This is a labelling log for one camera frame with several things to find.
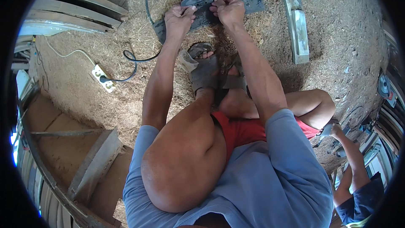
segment leg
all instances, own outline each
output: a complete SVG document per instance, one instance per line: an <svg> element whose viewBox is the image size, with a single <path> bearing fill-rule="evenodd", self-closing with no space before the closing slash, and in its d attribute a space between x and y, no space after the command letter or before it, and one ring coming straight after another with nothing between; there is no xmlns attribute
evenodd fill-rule
<svg viewBox="0 0 405 228"><path fill-rule="evenodd" d="M231 68L229 74L239 72L236 68ZM315 129L322 129L335 113L335 104L331 97L320 89L288 93L286 100L288 109ZM242 89L230 89L220 104L220 110L229 118L259 118L253 100Z"/></svg>
<svg viewBox="0 0 405 228"><path fill-rule="evenodd" d="M320 89L286 94L287 106L302 122L322 129L335 113L335 104L329 94Z"/></svg>
<svg viewBox="0 0 405 228"><path fill-rule="evenodd" d="M341 205L345 201L352 198L352 194L349 192L349 187L352 184L352 169L350 165L347 167L346 171L343 173L342 180L337 187L335 194L333 195L333 204L335 207Z"/></svg>
<svg viewBox="0 0 405 228"><path fill-rule="evenodd" d="M359 146L348 139L342 131L339 124L334 124L331 129L331 136L338 140L346 152L347 160L353 173L352 188L353 192L370 182L364 166L364 158Z"/></svg>
<svg viewBox="0 0 405 228"><path fill-rule="evenodd" d="M221 129L210 116L213 98L213 89L197 90L195 102L162 128L144 154L143 183L150 200L161 210L182 212L194 208L222 174L226 145Z"/></svg>

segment person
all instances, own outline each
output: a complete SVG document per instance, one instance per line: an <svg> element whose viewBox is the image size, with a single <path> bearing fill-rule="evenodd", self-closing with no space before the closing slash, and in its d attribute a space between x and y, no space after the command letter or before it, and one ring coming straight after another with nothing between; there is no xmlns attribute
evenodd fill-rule
<svg viewBox="0 0 405 228"><path fill-rule="evenodd" d="M349 162L333 195L333 204L344 225L363 227L384 195L381 174L369 178L359 145L347 138L339 124L333 124L330 135L342 144Z"/></svg>
<svg viewBox="0 0 405 228"><path fill-rule="evenodd" d="M284 94L245 30L241 0L210 7L239 53L225 84L210 44L193 45L195 101L166 123L176 56L195 11L177 4L165 14L166 41L123 191L129 227L328 227L331 183L308 138L331 119L334 102L319 89ZM213 112L218 88L229 91Z"/></svg>

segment dirt floor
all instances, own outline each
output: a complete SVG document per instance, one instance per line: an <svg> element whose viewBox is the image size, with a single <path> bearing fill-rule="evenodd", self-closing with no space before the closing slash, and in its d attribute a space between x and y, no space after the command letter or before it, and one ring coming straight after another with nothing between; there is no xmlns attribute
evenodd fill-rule
<svg viewBox="0 0 405 228"><path fill-rule="evenodd" d="M172 4L180 1L149 0L153 19L161 19ZM376 96L377 78L380 68L386 68L388 56L382 13L376 0L302 0L310 62L301 65L292 62L283 0L263 2L265 11L247 15L245 26L280 77L285 92L315 88L327 91L335 101L335 117L340 121L352 109L363 106L364 111L352 114L351 118L356 121L351 122L353 125L377 108L380 102L380 97ZM83 49L114 78L126 78L134 65L122 56L124 49L132 51L137 59L146 59L162 47L147 20L144 0L128 0L126 5L129 19L113 36L71 31L49 37L48 41L61 54ZM189 33L182 48L205 41L217 49L223 48L220 58L224 64L236 54L234 44L220 26ZM109 94L93 78L93 66L81 53L60 58L48 47L44 37L38 37L36 45L47 76L43 78L39 61L33 63L30 74L36 76L40 84L44 79L43 93L59 109L79 121L107 129L118 126L121 141L133 147L141 124L142 96L155 62L139 64L135 77L118 83ZM168 120L194 99L187 74L176 67L174 76ZM311 142L315 145L318 141L315 137ZM344 161L326 153L330 142L331 139L326 138L314 149L328 173Z"/></svg>

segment hand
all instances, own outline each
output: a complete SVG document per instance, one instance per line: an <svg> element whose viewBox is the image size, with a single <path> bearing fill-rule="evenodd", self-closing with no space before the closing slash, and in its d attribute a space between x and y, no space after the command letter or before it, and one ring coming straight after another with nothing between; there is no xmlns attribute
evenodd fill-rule
<svg viewBox="0 0 405 228"><path fill-rule="evenodd" d="M219 17L225 28L243 26L245 6L242 0L214 0L209 10Z"/></svg>
<svg viewBox="0 0 405 228"><path fill-rule="evenodd" d="M165 14L166 40L175 39L183 41L185 34L190 30L191 24L196 18L193 13L196 6L181 7L175 4Z"/></svg>

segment white power strip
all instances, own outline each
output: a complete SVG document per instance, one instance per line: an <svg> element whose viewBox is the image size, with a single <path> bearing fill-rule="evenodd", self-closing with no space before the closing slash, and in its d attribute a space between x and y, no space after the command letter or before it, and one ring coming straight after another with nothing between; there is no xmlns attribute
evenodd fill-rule
<svg viewBox="0 0 405 228"><path fill-rule="evenodd" d="M100 82L100 77L105 76L106 78L109 78L105 71L100 67L98 64L94 66L94 69L92 70L93 76L99 81L99 83L104 87L104 89L107 90L107 92L111 93L115 89L115 82L113 81L106 81L104 83Z"/></svg>

